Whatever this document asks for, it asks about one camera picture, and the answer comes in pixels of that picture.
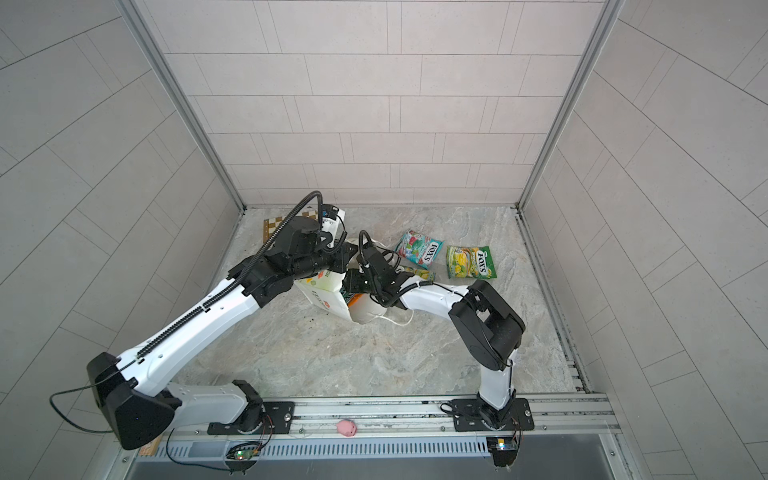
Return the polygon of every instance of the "candy bag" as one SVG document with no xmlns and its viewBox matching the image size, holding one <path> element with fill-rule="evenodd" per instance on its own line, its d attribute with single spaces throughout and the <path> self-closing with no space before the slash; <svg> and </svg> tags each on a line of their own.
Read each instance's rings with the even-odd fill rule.
<svg viewBox="0 0 768 480">
<path fill-rule="evenodd" d="M 412 266 L 398 266 L 397 267 L 398 272 L 410 272 L 413 273 L 416 276 L 420 276 L 424 280 L 434 281 L 435 280 L 435 274 L 433 272 L 430 272 L 429 270 L 424 270 L 422 268 L 413 268 Z"/>
<path fill-rule="evenodd" d="M 458 278 L 496 278 L 491 247 L 448 246 L 448 276 Z"/>
<path fill-rule="evenodd" d="M 398 244 L 397 254 L 418 265 L 429 266 L 442 248 L 442 242 L 408 230 Z"/>
</svg>

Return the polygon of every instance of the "green candy bag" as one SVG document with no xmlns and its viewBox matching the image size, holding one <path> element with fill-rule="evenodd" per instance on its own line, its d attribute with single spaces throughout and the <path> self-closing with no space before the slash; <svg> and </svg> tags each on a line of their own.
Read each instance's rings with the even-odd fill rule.
<svg viewBox="0 0 768 480">
<path fill-rule="evenodd" d="M 449 245 L 448 276 L 451 278 L 496 278 L 491 247 L 454 247 Z"/>
</svg>

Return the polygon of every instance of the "robotic arm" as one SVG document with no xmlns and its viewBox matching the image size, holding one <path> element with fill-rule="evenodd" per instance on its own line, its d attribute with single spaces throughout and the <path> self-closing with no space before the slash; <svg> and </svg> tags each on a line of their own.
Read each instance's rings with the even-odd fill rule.
<svg viewBox="0 0 768 480">
<path fill-rule="evenodd" d="M 318 197 L 323 224 L 297 216 Z M 480 411 L 484 423 L 503 429 L 511 418 L 512 363 L 525 325 L 493 287 L 443 286 L 411 273 L 397 273 L 372 242 L 360 247 L 334 235 L 343 211 L 312 192 L 286 215 L 255 255 L 229 272 L 182 316 L 118 358 L 102 353 L 88 363 L 96 404 L 125 449 L 136 449 L 166 429 L 218 422 L 238 432 L 259 428 L 266 415 L 247 382 L 230 386 L 182 386 L 171 382 L 203 348 L 243 318 L 286 292 L 294 280 L 323 270 L 345 273 L 350 293 L 370 293 L 385 306 L 424 310 L 450 319 L 472 356 L 481 363 Z M 360 239 L 367 237 L 361 232 Z M 359 270 L 347 271 L 359 254 Z M 478 313 L 488 312 L 481 320 Z"/>
</svg>

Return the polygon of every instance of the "marble floor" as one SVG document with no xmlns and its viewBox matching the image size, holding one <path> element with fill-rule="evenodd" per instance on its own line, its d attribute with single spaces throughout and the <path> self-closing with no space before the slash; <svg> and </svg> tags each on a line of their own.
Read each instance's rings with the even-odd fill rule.
<svg viewBox="0 0 768 480">
<path fill-rule="evenodd" d="M 261 246 L 263 219 L 288 210 L 247 210 L 220 278 Z M 527 326 L 515 365 L 515 388 L 572 392 L 561 344 L 514 213 L 509 207 L 356 207 L 346 209 L 345 223 L 351 237 L 365 229 L 391 247 L 408 229 L 446 245 L 489 245 L 498 271 L 490 282 Z M 432 264 L 436 279 L 471 283 L 448 279 L 446 250 Z M 311 305 L 295 287 L 229 329 L 175 381 L 217 385 L 233 379 L 247 380 L 268 397 L 472 394 L 480 385 L 478 363 L 448 320 L 417 312 L 407 326 L 384 319 L 359 325 Z"/>
</svg>

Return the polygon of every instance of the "pink toy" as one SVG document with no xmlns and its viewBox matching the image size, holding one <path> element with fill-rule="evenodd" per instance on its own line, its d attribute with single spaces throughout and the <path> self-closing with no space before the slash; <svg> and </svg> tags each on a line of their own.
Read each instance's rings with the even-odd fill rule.
<svg viewBox="0 0 768 480">
<path fill-rule="evenodd" d="M 357 425 L 352 420 L 342 420 L 336 424 L 336 431 L 345 437 L 351 437 L 357 433 Z"/>
</svg>

